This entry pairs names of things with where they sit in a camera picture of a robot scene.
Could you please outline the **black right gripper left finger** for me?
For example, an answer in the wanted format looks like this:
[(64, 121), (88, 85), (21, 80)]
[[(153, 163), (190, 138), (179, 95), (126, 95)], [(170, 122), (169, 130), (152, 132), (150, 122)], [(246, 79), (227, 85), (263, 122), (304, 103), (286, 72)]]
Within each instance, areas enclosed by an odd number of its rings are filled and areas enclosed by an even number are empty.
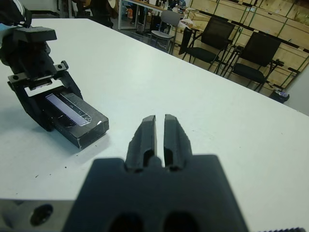
[(128, 145), (125, 166), (129, 172), (141, 172), (157, 155), (156, 118), (145, 117)]

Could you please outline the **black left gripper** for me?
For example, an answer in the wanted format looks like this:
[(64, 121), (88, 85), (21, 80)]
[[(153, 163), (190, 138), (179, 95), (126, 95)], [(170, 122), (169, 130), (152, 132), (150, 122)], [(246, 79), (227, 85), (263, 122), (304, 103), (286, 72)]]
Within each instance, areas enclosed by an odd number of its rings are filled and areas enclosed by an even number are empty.
[(34, 90), (60, 80), (65, 88), (83, 99), (82, 94), (68, 71), (65, 61), (55, 65), (49, 56), (50, 48), (46, 42), (27, 43), (5, 40), (1, 47), (1, 61), (9, 66), (13, 75), (7, 82), (16, 94), (26, 113), (46, 131), (52, 131), (52, 125), (39, 106), (35, 97), (30, 97), (25, 88)]

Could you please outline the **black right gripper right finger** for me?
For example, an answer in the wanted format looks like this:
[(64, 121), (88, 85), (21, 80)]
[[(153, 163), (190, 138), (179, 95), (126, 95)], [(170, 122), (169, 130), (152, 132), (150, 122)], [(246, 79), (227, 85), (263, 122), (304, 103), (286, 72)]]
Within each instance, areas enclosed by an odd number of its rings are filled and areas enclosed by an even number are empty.
[(164, 120), (164, 162), (170, 171), (185, 168), (192, 157), (191, 143), (177, 117), (165, 114)]

